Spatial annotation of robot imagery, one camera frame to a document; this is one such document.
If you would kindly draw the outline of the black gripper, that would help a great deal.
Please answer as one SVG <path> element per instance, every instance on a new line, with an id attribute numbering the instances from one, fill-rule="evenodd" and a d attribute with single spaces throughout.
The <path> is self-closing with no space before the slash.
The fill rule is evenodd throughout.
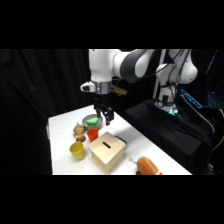
<path id="1" fill-rule="evenodd" d="M 97 117 L 101 117 L 101 112 L 106 113 L 106 125 L 109 125 L 114 120 L 114 111 L 111 109 L 111 95 L 94 95 L 94 109 Z"/>

